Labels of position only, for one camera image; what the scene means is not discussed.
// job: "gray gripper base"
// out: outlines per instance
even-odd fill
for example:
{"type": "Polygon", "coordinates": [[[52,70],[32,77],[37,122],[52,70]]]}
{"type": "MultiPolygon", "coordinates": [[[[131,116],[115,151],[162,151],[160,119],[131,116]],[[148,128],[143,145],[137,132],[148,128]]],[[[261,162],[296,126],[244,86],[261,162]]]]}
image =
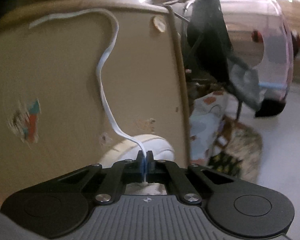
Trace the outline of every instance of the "gray gripper base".
{"type": "MultiPolygon", "coordinates": [[[[59,240],[236,240],[216,228],[196,206],[173,195],[123,195],[112,205],[98,206],[89,220],[59,240]]],[[[273,240],[288,240],[278,236],[273,240]]]]}

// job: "patterned fabric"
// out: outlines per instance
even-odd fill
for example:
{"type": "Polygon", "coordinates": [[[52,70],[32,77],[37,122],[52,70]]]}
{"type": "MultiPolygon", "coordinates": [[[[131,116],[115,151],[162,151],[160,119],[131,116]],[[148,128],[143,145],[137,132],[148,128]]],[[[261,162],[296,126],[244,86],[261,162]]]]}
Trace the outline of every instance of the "patterned fabric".
{"type": "Polygon", "coordinates": [[[189,118],[191,163],[207,164],[209,149],[217,137],[227,100],[224,91],[215,91],[194,100],[194,110],[189,118]]]}
{"type": "Polygon", "coordinates": [[[226,147],[226,153],[242,160],[241,176],[248,182],[256,183],[262,154],[262,137],[250,127],[235,128],[231,141],[226,147]]]}
{"type": "Polygon", "coordinates": [[[242,160],[225,152],[221,152],[210,158],[208,167],[224,174],[240,178],[242,160]]]}

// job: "white floor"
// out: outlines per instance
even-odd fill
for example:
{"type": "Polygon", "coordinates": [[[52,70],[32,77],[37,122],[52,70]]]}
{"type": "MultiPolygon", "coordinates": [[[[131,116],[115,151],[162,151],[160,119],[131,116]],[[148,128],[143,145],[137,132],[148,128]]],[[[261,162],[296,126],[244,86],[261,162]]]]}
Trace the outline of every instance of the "white floor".
{"type": "MultiPolygon", "coordinates": [[[[227,112],[235,116],[237,101],[232,98],[227,112]]],[[[243,107],[240,122],[255,128],[263,138],[258,183],[285,194],[293,203],[295,218],[288,231],[300,240],[300,86],[294,85],[284,111],[277,117],[254,119],[243,107]]]]}

